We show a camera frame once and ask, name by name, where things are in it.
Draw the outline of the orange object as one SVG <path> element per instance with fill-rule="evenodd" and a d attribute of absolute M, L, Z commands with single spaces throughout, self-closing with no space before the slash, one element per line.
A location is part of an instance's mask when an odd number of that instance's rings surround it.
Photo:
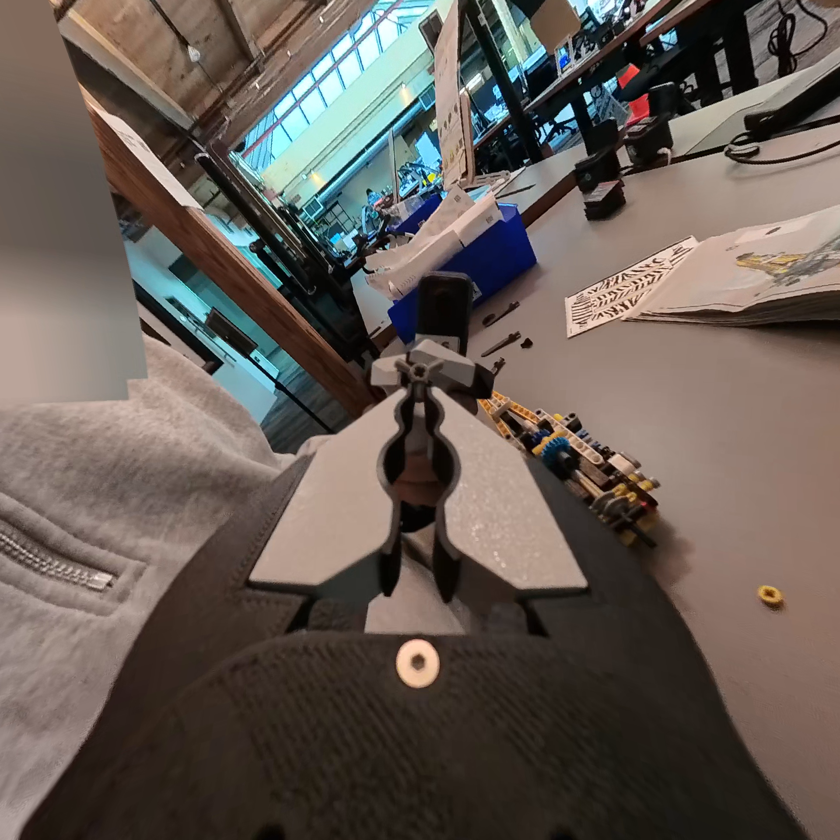
<path fill-rule="evenodd" d="M 628 64 L 616 76 L 616 99 L 629 109 L 627 125 L 634 125 L 649 116 L 648 95 L 643 92 L 644 79 L 636 81 L 639 73 L 640 69 L 635 64 Z"/>

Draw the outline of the yellow black lego assembly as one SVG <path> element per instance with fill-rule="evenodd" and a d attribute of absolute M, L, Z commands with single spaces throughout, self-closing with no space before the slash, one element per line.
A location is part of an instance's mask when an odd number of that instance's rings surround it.
<path fill-rule="evenodd" d="M 656 547 L 660 483 L 635 458 L 597 441 L 575 413 L 532 411 L 498 392 L 477 403 L 504 441 L 540 462 L 625 546 Z"/>

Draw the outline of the thick open instruction booklet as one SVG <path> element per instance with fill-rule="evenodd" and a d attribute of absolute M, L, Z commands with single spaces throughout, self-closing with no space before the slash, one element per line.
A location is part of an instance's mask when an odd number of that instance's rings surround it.
<path fill-rule="evenodd" d="M 758 327 L 839 320 L 839 206 L 708 238 L 626 321 Z"/>

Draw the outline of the small black box stack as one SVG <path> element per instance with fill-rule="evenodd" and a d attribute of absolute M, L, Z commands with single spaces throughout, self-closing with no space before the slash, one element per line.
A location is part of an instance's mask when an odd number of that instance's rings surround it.
<path fill-rule="evenodd" d="M 583 193 L 584 216 L 590 222 L 612 217 L 627 203 L 624 182 L 621 179 L 602 182 Z"/>

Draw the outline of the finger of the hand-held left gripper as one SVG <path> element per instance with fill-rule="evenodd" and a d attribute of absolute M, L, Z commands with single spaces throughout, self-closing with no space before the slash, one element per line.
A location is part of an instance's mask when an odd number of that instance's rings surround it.
<path fill-rule="evenodd" d="M 402 386 L 403 374 L 397 369 L 396 363 L 408 361 L 415 343 L 412 341 L 404 344 L 400 340 L 394 340 L 381 356 L 373 361 L 370 368 L 370 387 L 374 392 L 393 394 Z"/>
<path fill-rule="evenodd" d="M 494 372 L 451 350 L 442 342 L 427 340 L 427 354 L 431 364 L 440 363 L 430 374 L 430 382 L 446 392 L 465 392 L 476 399 L 489 399 L 494 390 Z"/>

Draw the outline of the grey laptop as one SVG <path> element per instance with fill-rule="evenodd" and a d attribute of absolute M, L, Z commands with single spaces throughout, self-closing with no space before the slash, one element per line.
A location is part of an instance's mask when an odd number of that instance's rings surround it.
<path fill-rule="evenodd" d="M 746 112 L 743 129 L 755 139 L 767 139 L 810 117 L 838 95 L 839 53 L 836 50 L 765 100 L 759 110 Z"/>

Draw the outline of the striped sticker sheet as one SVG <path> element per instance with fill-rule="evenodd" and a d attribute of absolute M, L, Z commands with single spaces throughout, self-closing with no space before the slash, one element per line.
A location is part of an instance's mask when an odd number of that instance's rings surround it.
<path fill-rule="evenodd" d="M 649 255 L 564 300 L 567 339 L 624 320 L 698 246 L 694 236 Z"/>

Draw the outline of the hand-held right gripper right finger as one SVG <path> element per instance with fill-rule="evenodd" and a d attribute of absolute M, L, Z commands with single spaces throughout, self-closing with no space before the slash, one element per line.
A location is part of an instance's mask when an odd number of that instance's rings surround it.
<path fill-rule="evenodd" d="M 433 574 L 444 602 L 510 603 L 583 593 L 588 583 L 529 465 L 441 388 L 425 400 L 442 494 Z"/>

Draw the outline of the black charger box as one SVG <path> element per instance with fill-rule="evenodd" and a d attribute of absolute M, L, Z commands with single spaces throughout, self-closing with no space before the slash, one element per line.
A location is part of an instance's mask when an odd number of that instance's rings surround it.
<path fill-rule="evenodd" d="M 621 170 L 616 148 L 606 146 L 575 163 L 574 181 L 582 194 L 590 194 L 603 183 L 620 182 Z"/>
<path fill-rule="evenodd" d="M 632 166 L 647 167 L 661 159 L 669 163 L 674 139 L 669 120 L 646 117 L 626 129 L 624 147 Z"/>

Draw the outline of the cardboard standing board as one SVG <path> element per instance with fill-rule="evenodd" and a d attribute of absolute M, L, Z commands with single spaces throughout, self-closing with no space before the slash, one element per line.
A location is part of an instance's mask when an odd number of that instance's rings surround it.
<path fill-rule="evenodd" d="M 461 90 L 461 2 L 451 3 L 434 48 L 437 138 L 442 158 L 443 189 L 472 185 L 476 175 L 469 98 Z"/>

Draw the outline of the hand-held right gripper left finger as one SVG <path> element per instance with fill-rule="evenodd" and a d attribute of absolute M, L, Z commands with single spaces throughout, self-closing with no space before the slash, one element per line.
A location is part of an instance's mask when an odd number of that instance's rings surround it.
<path fill-rule="evenodd" d="M 394 592 L 402 567 L 396 483 L 414 414 L 407 386 L 318 448 L 249 574 L 250 587 L 306 597 Z"/>

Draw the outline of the white crumpled paper bag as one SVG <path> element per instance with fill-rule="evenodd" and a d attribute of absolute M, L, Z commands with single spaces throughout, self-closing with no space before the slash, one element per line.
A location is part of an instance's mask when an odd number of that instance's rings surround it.
<path fill-rule="evenodd" d="M 502 219 L 494 192 L 482 190 L 475 200 L 456 186 L 406 243 L 366 259 L 365 281 L 389 300 L 404 298 Z"/>

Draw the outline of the blue plastic bin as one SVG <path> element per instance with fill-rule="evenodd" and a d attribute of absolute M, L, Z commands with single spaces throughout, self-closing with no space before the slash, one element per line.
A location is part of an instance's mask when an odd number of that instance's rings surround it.
<path fill-rule="evenodd" d="M 476 306 L 510 285 L 537 262 L 518 208 L 512 203 L 500 203 L 499 209 L 500 220 L 434 271 L 435 275 L 467 277 L 470 281 L 469 309 L 458 322 L 462 350 L 466 348 L 469 319 Z M 424 294 L 414 289 L 396 299 L 387 312 L 397 337 L 404 344 L 413 342 L 418 333 L 432 334 L 424 330 L 427 319 L 423 299 Z"/>

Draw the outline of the black monitor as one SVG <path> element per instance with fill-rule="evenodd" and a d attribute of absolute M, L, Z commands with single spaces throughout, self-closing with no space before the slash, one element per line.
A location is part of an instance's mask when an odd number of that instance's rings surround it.
<path fill-rule="evenodd" d="M 259 347 L 256 341 L 251 339 L 216 308 L 211 308 L 206 315 L 204 326 L 215 337 L 219 338 L 231 349 L 244 357 L 251 357 Z"/>

